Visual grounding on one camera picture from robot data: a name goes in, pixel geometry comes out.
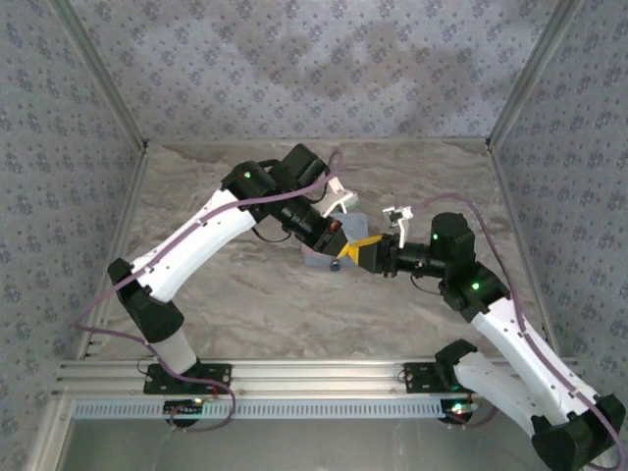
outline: white bracket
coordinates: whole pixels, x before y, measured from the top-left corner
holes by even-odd
[[[357,194],[349,189],[344,189],[338,178],[329,180],[327,187],[328,191],[325,197],[313,205],[314,209],[321,213],[324,218],[327,218],[337,206],[346,214],[347,208],[357,204]]]
[[[166,240],[153,250],[137,257],[132,261],[133,272],[145,270],[145,266],[169,243],[179,237],[192,225],[198,229],[186,237],[181,243],[166,254],[152,269],[146,270],[137,282],[143,286],[150,286],[150,296],[161,302],[170,301],[180,286],[203,263],[230,240],[248,231],[255,226],[255,219],[248,211],[237,208],[228,209],[206,223],[201,220],[209,212],[237,201],[237,198],[228,190],[217,190],[205,205],[194,214],[186,223],[178,228]]]
[[[408,235],[408,229],[410,228],[410,219],[414,217],[412,214],[411,206],[403,206],[401,208],[395,208],[391,206],[383,210],[384,216],[389,223],[389,227],[399,227],[399,248],[403,248],[405,245],[405,239]]]
[[[510,417],[529,437],[532,416],[543,415],[526,385],[496,367],[480,352],[468,353],[453,367],[464,388],[478,393]]]
[[[571,412],[580,415],[587,410],[587,406],[554,377],[526,342],[524,336],[530,336],[553,367],[581,394],[591,402],[596,402],[595,397],[598,393],[560,360],[525,318],[526,332],[525,334],[520,332],[514,303],[511,299],[502,298],[494,302],[489,306],[489,312],[479,313],[473,318],[471,324],[508,360],[528,387],[529,396],[536,400],[540,412],[551,424],[564,424],[569,421]]]

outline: marble surface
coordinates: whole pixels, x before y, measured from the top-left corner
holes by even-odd
[[[234,164],[283,158],[292,142],[151,147],[139,202],[131,225],[128,260],[151,249],[210,197]],[[515,237],[481,145],[439,141],[313,142],[326,159],[336,146],[345,154],[342,183],[358,192],[354,211],[369,217],[371,235],[385,226],[382,209],[416,204],[457,190],[477,203],[510,267],[525,313],[541,326],[541,315],[525,275]],[[432,217],[462,212],[478,235],[478,258],[496,273],[497,261],[473,215],[448,200],[415,215],[410,239],[424,241]],[[259,226],[268,238],[283,235],[278,223]],[[497,351],[439,296],[416,289],[407,275],[384,279],[359,269],[333,273],[305,267],[293,238],[269,244],[253,233],[223,247],[177,293],[190,343],[202,358],[298,358],[432,355],[453,340],[467,339],[481,350]],[[419,282],[436,289],[434,280]],[[108,327],[137,332],[117,302],[108,303]],[[145,351],[126,340],[106,339],[101,358],[137,358]]]

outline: blue object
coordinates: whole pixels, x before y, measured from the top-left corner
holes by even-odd
[[[338,219],[342,223],[344,233],[353,240],[361,240],[369,236],[369,225],[366,214],[364,213],[332,213],[333,218]],[[323,267],[337,272],[340,268],[354,268],[355,264],[349,257],[338,259],[338,266],[333,266],[337,260],[330,255],[317,253],[306,245],[301,245],[301,253],[303,254],[303,262],[308,267]]]

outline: yellow object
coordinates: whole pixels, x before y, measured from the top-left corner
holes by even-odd
[[[344,248],[338,254],[338,258],[341,257],[349,257],[353,260],[353,263],[358,264],[358,260],[360,258],[360,247],[364,247],[366,245],[371,245],[373,243],[377,243],[382,240],[382,235],[372,235],[370,237],[363,238],[362,240],[358,240],[354,243],[348,243],[344,246]]]

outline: wall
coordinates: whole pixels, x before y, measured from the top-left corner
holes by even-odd
[[[553,1],[74,0],[145,138],[483,136]]]
[[[25,462],[69,319],[93,295],[133,163],[43,0],[0,3],[0,469]]]
[[[584,2],[497,151],[563,353],[624,404],[627,51],[628,5]]]

